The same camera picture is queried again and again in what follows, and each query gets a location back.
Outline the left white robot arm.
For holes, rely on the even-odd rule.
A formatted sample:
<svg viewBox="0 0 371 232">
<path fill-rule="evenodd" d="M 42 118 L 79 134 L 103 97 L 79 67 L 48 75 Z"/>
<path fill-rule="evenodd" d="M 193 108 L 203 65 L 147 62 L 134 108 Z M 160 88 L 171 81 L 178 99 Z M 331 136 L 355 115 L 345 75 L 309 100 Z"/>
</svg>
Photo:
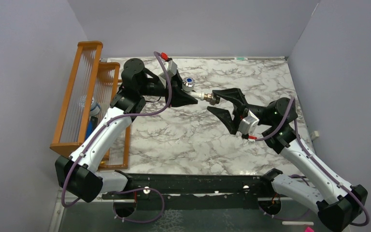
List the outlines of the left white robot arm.
<svg viewBox="0 0 371 232">
<path fill-rule="evenodd" d="M 63 192 L 70 192 L 87 203 L 104 189 L 104 178 L 96 174 L 106 151 L 117 137 L 139 116 L 146 96 L 163 97 L 165 106 L 181 107 L 197 104 L 190 95 L 195 86 L 191 77 L 181 78 L 171 58 L 158 58 L 161 75 L 152 73 L 139 58 L 125 62 L 121 73 L 122 84 L 111 100 L 103 119 L 89 137 L 68 157 L 59 156 L 55 162 L 57 180 Z"/>
</svg>

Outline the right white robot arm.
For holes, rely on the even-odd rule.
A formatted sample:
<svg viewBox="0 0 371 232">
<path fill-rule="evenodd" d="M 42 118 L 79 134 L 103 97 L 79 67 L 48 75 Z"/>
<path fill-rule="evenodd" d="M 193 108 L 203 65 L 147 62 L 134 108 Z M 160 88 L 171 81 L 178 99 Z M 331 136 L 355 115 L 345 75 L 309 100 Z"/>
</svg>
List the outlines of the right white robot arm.
<svg viewBox="0 0 371 232">
<path fill-rule="evenodd" d="M 258 125 L 268 127 L 260 137 L 269 148 L 290 161 L 310 181 L 302 184 L 282 171 L 272 169 L 261 177 L 260 192 L 267 197 L 285 195 L 315 212 L 331 231 L 341 232 L 347 226 L 356 226 L 355 219 L 365 215 L 361 226 L 370 222 L 365 207 L 368 196 L 362 185 L 353 185 L 329 168 L 304 142 L 298 132 L 298 114 L 295 97 L 280 98 L 267 106 L 249 104 L 238 88 L 213 90 L 216 102 L 224 99 L 233 104 L 233 110 L 209 106 L 230 134 L 240 133 L 243 139 L 257 141 L 254 131 Z"/>
</svg>

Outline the white plastic water faucet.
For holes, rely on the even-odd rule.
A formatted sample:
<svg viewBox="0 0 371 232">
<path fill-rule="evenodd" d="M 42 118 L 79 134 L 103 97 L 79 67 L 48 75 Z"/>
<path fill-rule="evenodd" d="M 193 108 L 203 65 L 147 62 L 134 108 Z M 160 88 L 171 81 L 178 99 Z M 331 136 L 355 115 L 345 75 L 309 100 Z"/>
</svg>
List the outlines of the white plastic water faucet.
<svg viewBox="0 0 371 232">
<path fill-rule="evenodd" d="M 189 96 L 197 99 L 197 100 L 200 100 L 200 101 L 204 101 L 205 100 L 205 93 L 204 92 L 197 92 L 195 90 L 195 86 L 196 86 L 196 81 L 195 79 L 191 78 L 191 77 L 186 77 L 182 80 L 182 90 L 183 92 L 185 92 L 186 94 L 188 94 Z"/>
</svg>

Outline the silver hex nut fitting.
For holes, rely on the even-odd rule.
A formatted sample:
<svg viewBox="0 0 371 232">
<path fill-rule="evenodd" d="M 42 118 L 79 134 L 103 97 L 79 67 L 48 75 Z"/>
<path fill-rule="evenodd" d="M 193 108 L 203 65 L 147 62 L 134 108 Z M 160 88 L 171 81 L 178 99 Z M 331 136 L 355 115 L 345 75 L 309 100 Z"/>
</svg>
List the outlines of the silver hex nut fitting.
<svg viewBox="0 0 371 232">
<path fill-rule="evenodd" d="M 220 98 L 213 93 L 205 94 L 203 100 L 208 102 L 210 105 L 216 105 L 220 103 Z"/>
</svg>

